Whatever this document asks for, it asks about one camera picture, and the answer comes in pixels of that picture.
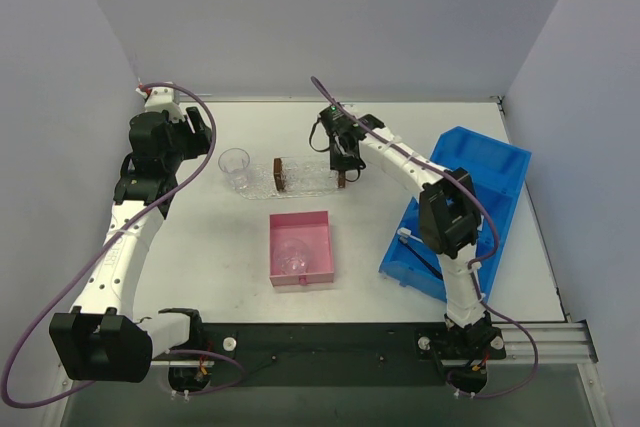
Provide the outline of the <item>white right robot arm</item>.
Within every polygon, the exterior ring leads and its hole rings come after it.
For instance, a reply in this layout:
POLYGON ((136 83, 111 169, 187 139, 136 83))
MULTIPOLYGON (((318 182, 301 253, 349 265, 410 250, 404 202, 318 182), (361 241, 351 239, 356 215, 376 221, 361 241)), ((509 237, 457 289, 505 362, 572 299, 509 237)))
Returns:
POLYGON ((436 254, 443 276, 450 337, 474 354, 487 349, 499 335, 477 274, 479 230, 488 214, 470 174, 432 163, 370 114, 357 119, 328 106, 317 122, 328 137, 331 169, 361 172, 375 165, 416 198, 420 238, 436 254))

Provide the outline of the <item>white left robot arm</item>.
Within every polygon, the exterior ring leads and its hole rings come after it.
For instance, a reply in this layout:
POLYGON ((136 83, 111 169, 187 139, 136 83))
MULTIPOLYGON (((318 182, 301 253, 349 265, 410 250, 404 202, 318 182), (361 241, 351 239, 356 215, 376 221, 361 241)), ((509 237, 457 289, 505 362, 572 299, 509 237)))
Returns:
POLYGON ((152 360, 170 349, 193 358, 205 334, 195 309, 163 308, 136 320, 133 304, 151 243, 166 220, 176 173, 209 152, 212 132, 199 110, 182 118, 166 110, 130 122, 130 153, 114 189, 105 253, 68 313, 56 313, 49 334, 67 375, 77 381, 140 382, 152 360))

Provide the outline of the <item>brown wooden holder block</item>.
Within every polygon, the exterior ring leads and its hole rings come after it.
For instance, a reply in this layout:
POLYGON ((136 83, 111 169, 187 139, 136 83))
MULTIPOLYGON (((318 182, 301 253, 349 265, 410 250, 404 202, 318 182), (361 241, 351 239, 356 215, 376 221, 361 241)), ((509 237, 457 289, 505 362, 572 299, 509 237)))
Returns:
POLYGON ((283 161, 280 157, 273 159, 273 179, 277 192, 286 191, 286 178, 284 174, 283 161))
POLYGON ((337 185, 339 189, 344 189, 346 187, 346 172, 339 171, 337 174, 337 185))

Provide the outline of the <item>clear plastic cup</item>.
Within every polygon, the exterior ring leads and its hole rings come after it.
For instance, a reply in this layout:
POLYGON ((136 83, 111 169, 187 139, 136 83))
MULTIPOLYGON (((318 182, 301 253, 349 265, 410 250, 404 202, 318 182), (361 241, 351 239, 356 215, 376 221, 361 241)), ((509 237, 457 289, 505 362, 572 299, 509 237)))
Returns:
POLYGON ((249 185, 249 166, 251 158, 241 148, 230 148, 220 154, 218 166, 229 185, 236 191, 249 185))
POLYGON ((279 243, 273 253, 274 270, 280 275, 306 274, 312 263, 310 247, 300 239, 286 239, 279 243))

